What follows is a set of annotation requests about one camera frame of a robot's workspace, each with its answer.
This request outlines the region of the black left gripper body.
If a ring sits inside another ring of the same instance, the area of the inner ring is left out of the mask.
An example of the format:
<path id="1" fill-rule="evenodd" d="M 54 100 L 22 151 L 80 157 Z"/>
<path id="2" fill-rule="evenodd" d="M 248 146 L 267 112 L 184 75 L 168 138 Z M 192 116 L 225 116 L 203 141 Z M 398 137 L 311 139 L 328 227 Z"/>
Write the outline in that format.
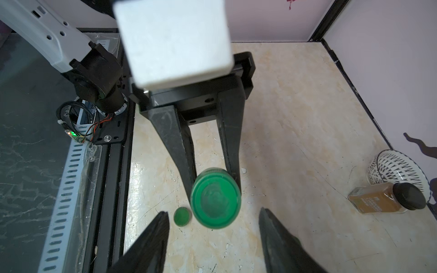
<path id="1" fill-rule="evenodd" d="M 230 74 L 212 80 L 180 86 L 177 88 L 148 91 L 131 84 L 129 98 L 140 107 L 140 113 L 147 117 L 147 111 L 174 105 L 190 124 L 199 124 L 215 119 L 216 105 L 220 92 L 242 90 L 248 99 L 252 90 L 252 77 L 256 70 L 251 52 L 234 55 L 234 67 Z"/>

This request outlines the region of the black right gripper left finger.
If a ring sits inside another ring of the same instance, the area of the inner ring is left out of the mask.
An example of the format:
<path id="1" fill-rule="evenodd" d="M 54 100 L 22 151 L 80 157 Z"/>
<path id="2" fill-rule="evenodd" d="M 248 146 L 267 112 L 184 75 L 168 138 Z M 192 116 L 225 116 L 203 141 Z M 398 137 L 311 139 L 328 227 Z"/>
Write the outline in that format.
<path id="1" fill-rule="evenodd" d="M 162 273 L 165 267 L 170 221 L 159 212 L 109 273 Z"/>

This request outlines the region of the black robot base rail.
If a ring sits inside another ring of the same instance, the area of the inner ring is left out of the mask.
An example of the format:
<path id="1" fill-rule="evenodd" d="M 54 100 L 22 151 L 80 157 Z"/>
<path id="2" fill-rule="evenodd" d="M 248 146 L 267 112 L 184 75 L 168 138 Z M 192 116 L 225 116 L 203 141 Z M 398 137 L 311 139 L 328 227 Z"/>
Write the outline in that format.
<path id="1" fill-rule="evenodd" d="M 132 158 L 135 103 L 100 125 L 94 144 L 101 148 L 99 170 L 82 273 L 104 273 L 125 250 L 127 197 Z"/>

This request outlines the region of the green paint jar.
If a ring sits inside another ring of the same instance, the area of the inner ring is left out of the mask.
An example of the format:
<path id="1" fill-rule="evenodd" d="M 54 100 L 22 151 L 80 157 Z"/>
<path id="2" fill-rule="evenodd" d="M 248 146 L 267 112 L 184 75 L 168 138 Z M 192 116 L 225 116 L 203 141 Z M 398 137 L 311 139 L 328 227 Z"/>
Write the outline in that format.
<path id="1" fill-rule="evenodd" d="M 190 205 L 194 217 L 206 228 L 226 228 L 239 215 L 241 191 L 226 170 L 208 168 L 194 182 Z"/>

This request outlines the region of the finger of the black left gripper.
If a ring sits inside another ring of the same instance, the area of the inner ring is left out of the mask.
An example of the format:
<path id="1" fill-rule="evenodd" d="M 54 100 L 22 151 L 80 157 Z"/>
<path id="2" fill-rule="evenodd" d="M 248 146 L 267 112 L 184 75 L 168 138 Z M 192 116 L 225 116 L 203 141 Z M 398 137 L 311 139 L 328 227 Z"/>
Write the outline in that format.
<path id="1" fill-rule="evenodd" d="M 228 174 L 241 189 L 240 142 L 244 118 L 245 92 L 234 88 L 217 95 L 217 127 Z"/>
<path id="2" fill-rule="evenodd" d="M 188 122 L 174 105 L 141 111 L 148 119 L 179 171 L 187 198 L 197 177 L 195 152 Z"/>

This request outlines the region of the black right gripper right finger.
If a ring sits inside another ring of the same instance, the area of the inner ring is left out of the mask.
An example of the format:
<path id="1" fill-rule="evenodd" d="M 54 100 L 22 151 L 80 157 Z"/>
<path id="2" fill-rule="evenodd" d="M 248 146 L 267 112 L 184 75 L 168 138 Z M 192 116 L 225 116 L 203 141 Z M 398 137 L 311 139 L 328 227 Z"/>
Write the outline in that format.
<path id="1" fill-rule="evenodd" d="M 326 272 L 269 209 L 261 208 L 258 224 L 268 273 Z"/>

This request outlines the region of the brown spice jar black lid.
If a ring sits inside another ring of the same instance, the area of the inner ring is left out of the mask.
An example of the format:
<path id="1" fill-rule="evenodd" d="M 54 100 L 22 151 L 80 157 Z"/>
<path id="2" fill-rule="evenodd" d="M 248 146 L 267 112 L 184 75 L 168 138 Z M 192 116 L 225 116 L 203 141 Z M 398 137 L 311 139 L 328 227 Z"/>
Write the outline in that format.
<path id="1" fill-rule="evenodd" d="M 415 185 L 411 183 L 382 183 L 357 187 L 348 200 L 362 214 L 396 214 L 408 210 L 421 210 L 427 201 Z"/>

